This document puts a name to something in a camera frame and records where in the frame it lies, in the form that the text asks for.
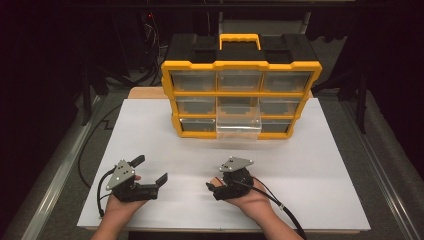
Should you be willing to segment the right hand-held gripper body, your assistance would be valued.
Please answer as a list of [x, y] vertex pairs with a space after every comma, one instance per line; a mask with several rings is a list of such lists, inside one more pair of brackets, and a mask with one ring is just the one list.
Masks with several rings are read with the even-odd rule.
[[213, 187], [213, 196], [216, 200], [235, 199], [245, 196], [254, 185], [253, 177], [247, 167], [254, 163], [253, 160], [231, 156], [221, 165], [222, 173], [220, 186]]

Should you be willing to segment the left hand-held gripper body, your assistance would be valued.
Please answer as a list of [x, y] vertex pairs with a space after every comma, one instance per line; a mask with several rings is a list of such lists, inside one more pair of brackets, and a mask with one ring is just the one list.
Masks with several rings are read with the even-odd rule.
[[132, 168], [129, 162], [120, 160], [106, 185], [106, 190], [121, 202], [153, 200], [158, 197], [159, 187], [156, 184], [141, 185], [136, 182], [135, 177], [135, 168]]

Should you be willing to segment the clear plastic drawer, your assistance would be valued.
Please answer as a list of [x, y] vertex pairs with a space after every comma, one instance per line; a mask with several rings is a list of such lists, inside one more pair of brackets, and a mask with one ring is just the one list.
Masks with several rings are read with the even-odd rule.
[[218, 139], [255, 141], [262, 131], [257, 97], [218, 97], [216, 102]]

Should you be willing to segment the yellow black drawer organizer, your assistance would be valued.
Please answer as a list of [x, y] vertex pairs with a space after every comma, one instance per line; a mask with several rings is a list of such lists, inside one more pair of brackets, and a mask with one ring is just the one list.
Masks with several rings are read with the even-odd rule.
[[303, 34], [176, 34], [161, 66], [185, 138], [287, 139], [322, 66]]

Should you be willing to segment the person's right hand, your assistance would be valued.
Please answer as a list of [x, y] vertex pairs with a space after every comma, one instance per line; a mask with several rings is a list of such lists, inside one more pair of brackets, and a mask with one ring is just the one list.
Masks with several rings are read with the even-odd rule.
[[276, 216], [270, 200], [256, 190], [250, 190], [245, 196], [230, 199], [228, 203], [238, 207], [255, 222], [262, 222]]

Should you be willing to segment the person's left hand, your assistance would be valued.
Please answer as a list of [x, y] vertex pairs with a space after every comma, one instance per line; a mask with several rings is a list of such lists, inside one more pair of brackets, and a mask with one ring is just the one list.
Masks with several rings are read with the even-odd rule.
[[114, 195], [108, 198], [104, 220], [127, 224], [133, 215], [147, 203], [146, 200], [121, 202]]

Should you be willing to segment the grid of clear organizer bins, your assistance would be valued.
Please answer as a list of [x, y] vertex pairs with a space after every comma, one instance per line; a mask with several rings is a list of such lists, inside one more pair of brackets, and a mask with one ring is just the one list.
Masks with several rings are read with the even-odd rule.
[[218, 97], [257, 97], [261, 133], [286, 133], [306, 101], [312, 75], [311, 71], [173, 71], [178, 126], [183, 132], [216, 133]]

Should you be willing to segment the aluminium floor rail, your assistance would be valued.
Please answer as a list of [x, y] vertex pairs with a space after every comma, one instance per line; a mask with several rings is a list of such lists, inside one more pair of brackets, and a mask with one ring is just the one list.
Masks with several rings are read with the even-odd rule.
[[64, 138], [59, 143], [35, 185], [20, 208], [24, 232], [18, 240], [38, 240], [62, 193], [69, 174], [79, 156], [93, 124], [93, 118], [101, 109], [104, 99], [95, 96], [89, 101], [91, 113], [85, 120], [85, 111], [77, 114]]
[[355, 129], [355, 134], [359, 138], [363, 149], [366, 152], [368, 164], [370, 165], [371, 172], [376, 179], [376, 182], [380, 188], [380, 191], [396, 220], [400, 231], [405, 240], [421, 240], [419, 233], [417, 232], [405, 206], [400, 198], [399, 194], [395, 190], [392, 182], [390, 181], [383, 165], [380, 163], [379, 158], [373, 149], [368, 137], [361, 132], [356, 123], [355, 113], [351, 105], [347, 102], [341, 102], [341, 106], [345, 114], [347, 115], [349, 122]]

